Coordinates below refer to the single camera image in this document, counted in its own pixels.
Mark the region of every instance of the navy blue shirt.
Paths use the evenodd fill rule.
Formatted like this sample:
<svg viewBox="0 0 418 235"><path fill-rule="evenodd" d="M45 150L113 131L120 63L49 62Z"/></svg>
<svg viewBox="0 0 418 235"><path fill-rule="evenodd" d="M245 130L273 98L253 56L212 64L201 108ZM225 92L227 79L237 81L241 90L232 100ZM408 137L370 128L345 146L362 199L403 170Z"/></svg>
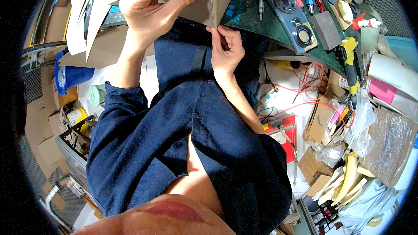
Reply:
<svg viewBox="0 0 418 235"><path fill-rule="evenodd" d="M216 82L181 83L151 108L140 87L106 82L106 91L86 168L91 193L106 216L151 201L187 176L191 133L234 232L267 234L286 217L292 191L285 151L270 136L254 133Z"/></svg>

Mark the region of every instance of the hand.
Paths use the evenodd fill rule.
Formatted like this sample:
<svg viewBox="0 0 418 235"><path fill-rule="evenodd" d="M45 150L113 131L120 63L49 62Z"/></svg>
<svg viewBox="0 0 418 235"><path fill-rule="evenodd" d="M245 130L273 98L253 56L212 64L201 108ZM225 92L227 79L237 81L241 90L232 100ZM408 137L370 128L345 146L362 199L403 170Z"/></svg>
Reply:
<svg viewBox="0 0 418 235"><path fill-rule="evenodd" d="M206 27L212 33L212 68L218 84L234 79L234 71L245 55L241 33L219 25L217 29Z"/></svg>
<svg viewBox="0 0 418 235"><path fill-rule="evenodd" d="M120 0L120 11L128 23L127 41L130 47L145 50L173 26L179 13L195 0Z"/></svg>

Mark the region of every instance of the pink paper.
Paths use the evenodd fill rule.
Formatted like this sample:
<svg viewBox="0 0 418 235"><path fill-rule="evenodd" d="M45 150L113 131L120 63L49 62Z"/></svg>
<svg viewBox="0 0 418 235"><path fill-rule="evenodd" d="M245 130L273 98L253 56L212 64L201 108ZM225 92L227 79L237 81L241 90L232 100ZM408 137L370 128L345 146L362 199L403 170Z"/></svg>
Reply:
<svg viewBox="0 0 418 235"><path fill-rule="evenodd" d="M369 92L389 105L392 104L396 91L397 88L395 86L391 86L373 77L370 80Z"/></svg>

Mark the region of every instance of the forearm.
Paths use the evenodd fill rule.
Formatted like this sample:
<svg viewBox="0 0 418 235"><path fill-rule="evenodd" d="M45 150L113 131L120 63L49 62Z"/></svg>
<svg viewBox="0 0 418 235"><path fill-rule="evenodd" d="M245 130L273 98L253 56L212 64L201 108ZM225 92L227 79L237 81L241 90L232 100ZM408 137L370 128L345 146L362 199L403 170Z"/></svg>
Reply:
<svg viewBox="0 0 418 235"><path fill-rule="evenodd" d="M139 86L142 60L147 47L133 40L128 30L123 50L110 80L112 86L119 88L136 88Z"/></svg>
<svg viewBox="0 0 418 235"><path fill-rule="evenodd" d="M263 125L239 88L235 76L231 80L217 80L217 82L240 118L243 119L255 133L264 133Z"/></svg>

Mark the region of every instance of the red wire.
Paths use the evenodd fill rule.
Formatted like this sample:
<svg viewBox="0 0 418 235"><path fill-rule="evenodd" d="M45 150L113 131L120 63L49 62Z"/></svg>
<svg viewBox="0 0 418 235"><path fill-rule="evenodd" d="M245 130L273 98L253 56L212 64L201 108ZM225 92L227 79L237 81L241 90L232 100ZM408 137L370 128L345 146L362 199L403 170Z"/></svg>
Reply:
<svg viewBox="0 0 418 235"><path fill-rule="evenodd" d="M304 103L300 103L300 104L298 104L298 105L295 105L295 106L293 106L293 107L287 108L286 110L283 110L283 111L278 112L278 113L276 113L276 114L271 114L271 115L269 115L269 116L276 116L276 115L279 115L279 114L281 114L281 113L287 112L287 111L289 111L290 109L293 109L293 108L295 108L295 107L297 107L297 106L301 106L301 105L303 105L303 104L308 104L308 103L316 103L316 104L320 104L320 105L323 105L323 106L330 107L332 110L334 110L334 111L338 114L338 116L340 117L340 119L341 119L342 123L344 124L344 126L345 126L346 128L350 129L350 128L353 126L354 119L355 119L355 117L356 117L356 110L354 110L354 112L353 112L353 120L351 121L350 126L347 126L347 124L344 122L344 119L342 118L341 114L340 114L340 113L339 113L339 112L338 112L338 111L337 111L334 107L329 106L328 104L323 103L323 102L304 102Z"/></svg>

